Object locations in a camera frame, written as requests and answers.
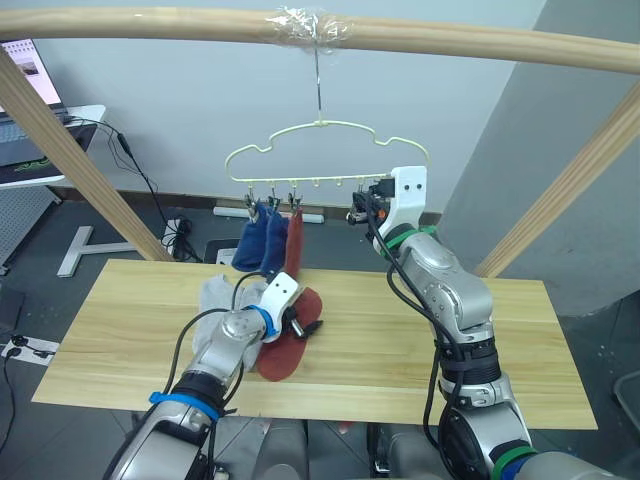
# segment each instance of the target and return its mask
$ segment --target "red sock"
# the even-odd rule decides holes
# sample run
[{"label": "red sock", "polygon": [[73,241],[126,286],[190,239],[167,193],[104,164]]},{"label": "red sock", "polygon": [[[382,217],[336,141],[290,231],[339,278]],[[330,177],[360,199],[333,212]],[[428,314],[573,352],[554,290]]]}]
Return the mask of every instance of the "red sock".
[{"label": "red sock", "polygon": [[[300,271],[303,238],[302,211],[298,210],[289,221],[287,255],[284,263],[284,271],[294,279]],[[315,290],[310,288],[304,289],[293,306],[302,328],[318,320],[322,313],[322,300]],[[306,345],[307,340],[298,339],[292,332],[287,332],[275,342],[262,346],[256,369],[260,375],[272,382],[284,380],[298,368]]]},{"label": "red sock", "polygon": [[[322,300],[310,288],[304,289],[293,306],[302,328],[318,320],[322,313]],[[262,345],[256,361],[256,369],[260,375],[272,382],[284,380],[298,368],[306,345],[307,340],[301,340],[292,332],[287,332],[275,342]]]},{"label": "red sock", "polygon": [[300,260],[302,258],[302,242],[304,235],[302,231],[302,210],[298,211],[289,220],[289,231],[287,232],[287,254],[284,260],[284,271],[294,280],[300,272]]}]

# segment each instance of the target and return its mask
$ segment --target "hanger hook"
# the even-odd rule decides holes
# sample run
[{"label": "hanger hook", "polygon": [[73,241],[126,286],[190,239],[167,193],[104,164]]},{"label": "hanger hook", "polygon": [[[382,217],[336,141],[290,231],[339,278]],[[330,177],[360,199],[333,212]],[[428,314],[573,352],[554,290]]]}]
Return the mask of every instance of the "hanger hook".
[{"label": "hanger hook", "polygon": [[318,122],[322,123],[322,94],[320,93],[320,62],[318,59],[318,15],[313,15],[313,59],[316,65],[316,88],[318,91]]}]

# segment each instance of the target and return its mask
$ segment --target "wooden beam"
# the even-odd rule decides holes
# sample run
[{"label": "wooden beam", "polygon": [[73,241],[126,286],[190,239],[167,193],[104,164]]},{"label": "wooden beam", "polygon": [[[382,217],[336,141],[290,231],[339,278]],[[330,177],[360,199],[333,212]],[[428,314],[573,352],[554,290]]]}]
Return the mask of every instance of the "wooden beam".
[{"label": "wooden beam", "polygon": [[640,83],[476,269],[496,277],[591,185],[640,133]]},{"label": "wooden beam", "polygon": [[[0,39],[122,37],[309,44],[268,18],[275,11],[183,7],[0,10]],[[325,14],[344,26],[339,48],[548,63],[640,74],[637,44],[514,28]]]},{"label": "wooden beam", "polygon": [[0,48],[0,105],[146,260],[173,260],[56,119],[3,48]]}]

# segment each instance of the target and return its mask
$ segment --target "clothes hanger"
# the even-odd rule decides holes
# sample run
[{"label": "clothes hanger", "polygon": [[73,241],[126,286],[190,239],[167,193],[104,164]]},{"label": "clothes hanger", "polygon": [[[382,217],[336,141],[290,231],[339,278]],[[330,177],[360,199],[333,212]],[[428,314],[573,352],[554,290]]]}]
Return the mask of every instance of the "clothes hanger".
[{"label": "clothes hanger", "polygon": [[340,126],[340,127],[348,127],[348,128],[363,130],[371,135],[371,139],[373,140],[373,143],[375,145],[378,145],[381,147],[389,146],[389,144],[394,142],[404,143],[406,145],[412,146],[420,151],[420,153],[425,158],[425,163],[427,165],[430,165],[431,158],[429,156],[429,151],[416,141],[409,140],[407,138],[402,138],[402,137],[390,137],[387,140],[381,140],[380,138],[378,138],[378,134],[376,133],[376,131],[373,128],[368,127],[366,125],[353,123],[353,122],[345,122],[341,120],[325,120],[322,118],[322,95],[320,91],[320,65],[318,62],[317,27],[318,27],[318,17],[317,15],[314,15],[312,35],[313,35],[313,41],[314,41],[313,52],[314,52],[314,60],[315,60],[315,67],[316,67],[316,84],[317,84],[317,92],[318,92],[318,119],[311,123],[294,125],[292,127],[288,127],[271,134],[271,136],[269,136],[269,139],[267,141],[267,145],[264,147],[260,147],[255,144],[250,144],[234,150],[227,156],[227,158],[224,161],[224,168],[227,176],[234,182],[248,184],[249,190],[251,191],[253,190],[254,184],[256,183],[269,183],[273,188],[277,183],[289,182],[291,187],[295,188],[298,182],[305,182],[305,181],[310,181],[315,187],[319,187],[321,181],[327,181],[327,180],[335,181],[337,186],[342,186],[342,183],[344,180],[358,180],[360,185],[363,185],[366,179],[371,179],[371,178],[381,179],[388,175],[387,172],[383,172],[383,173],[371,173],[371,174],[364,174],[364,175],[338,175],[338,176],[329,176],[329,177],[316,176],[316,177],[280,177],[280,178],[238,178],[238,177],[234,177],[231,174],[231,161],[234,158],[236,158],[238,155],[242,154],[243,152],[246,152],[248,150],[255,150],[258,153],[268,153],[271,150],[273,150],[274,140],[278,137],[281,137],[291,132],[296,132],[298,130],[304,130],[308,128],[324,128],[329,126]]}]

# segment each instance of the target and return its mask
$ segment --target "floor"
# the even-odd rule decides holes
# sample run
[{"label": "floor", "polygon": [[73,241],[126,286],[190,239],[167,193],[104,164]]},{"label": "floor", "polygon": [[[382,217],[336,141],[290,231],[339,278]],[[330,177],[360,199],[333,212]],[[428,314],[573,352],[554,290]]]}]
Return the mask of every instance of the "floor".
[{"label": "floor", "polygon": [[[140,206],[137,213],[149,228],[163,230],[157,213]],[[210,211],[167,209],[193,221],[191,243],[202,255],[207,241],[237,238],[243,221],[213,217]],[[104,265],[106,255],[82,259],[73,278],[59,279],[56,271],[66,248],[81,225],[95,227],[92,243],[122,241],[84,202],[52,207],[32,231],[12,261],[6,285],[26,293],[17,331],[61,341],[74,315]],[[339,221],[305,225],[303,266],[382,271],[384,262],[363,240],[359,227]],[[136,253],[111,254],[139,258]],[[629,479],[640,479],[640,435],[614,401],[613,382],[640,368],[640,292],[599,312],[581,318],[560,318],[599,425],[597,431],[534,430],[539,450],[562,450]],[[0,337],[6,343],[7,335]],[[10,362],[9,378],[17,398],[17,415],[7,446],[0,456],[0,480],[34,478],[101,478],[113,452],[131,428],[131,412],[31,403],[44,368]],[[0,435],[8,422],[8,392],[0,383]],[[216,456],[232,478],[249,478],[268,428],[266,419],[230,417],[221,421]],[[313,421],[309,426],[312,478],[366,478],[365,428],[354,424],[341,433],[336,422]]]}]

